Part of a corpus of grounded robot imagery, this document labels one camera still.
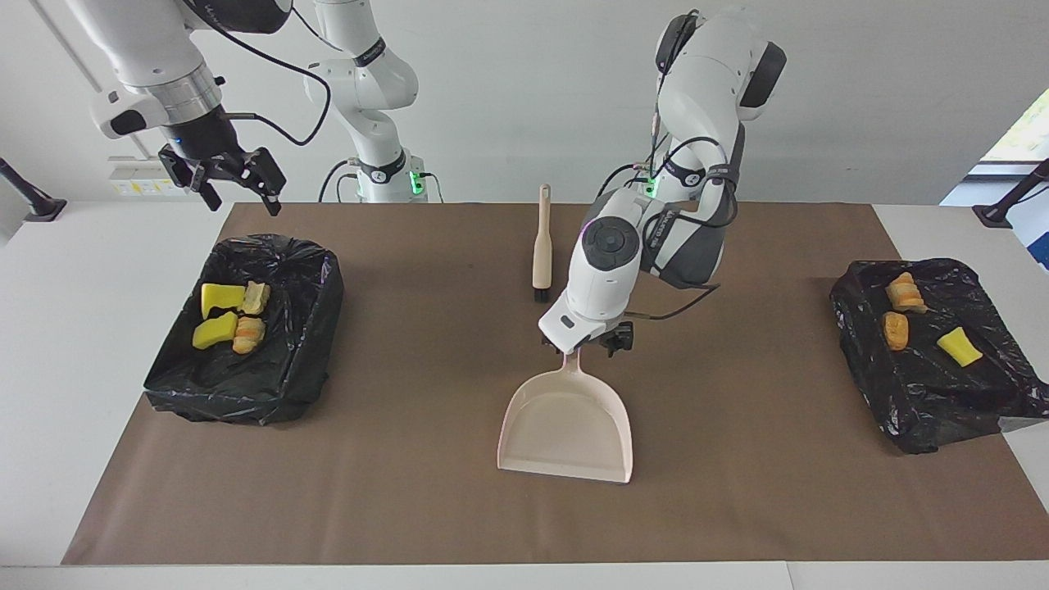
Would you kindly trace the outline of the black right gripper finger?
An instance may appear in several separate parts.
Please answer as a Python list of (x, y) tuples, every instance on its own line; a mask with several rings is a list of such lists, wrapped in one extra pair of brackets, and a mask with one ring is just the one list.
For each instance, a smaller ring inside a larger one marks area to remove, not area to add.
[(167, 171), (169, 180), (172, 180), (177, 188), (198, 194), (210, 211), (220, 209), (222, 206), (220, 194), (212, 186), (205, 164), (181, 157), (172, 147), (160, 148), (160, 164)]
[(270, 216), (278, 216), (282, 209), (279, 195), (284, 190), (286, 178), (273, 154), (266, 147), (259, 147), (247, 153), (243, 167), (243, 187), (261, 198)]

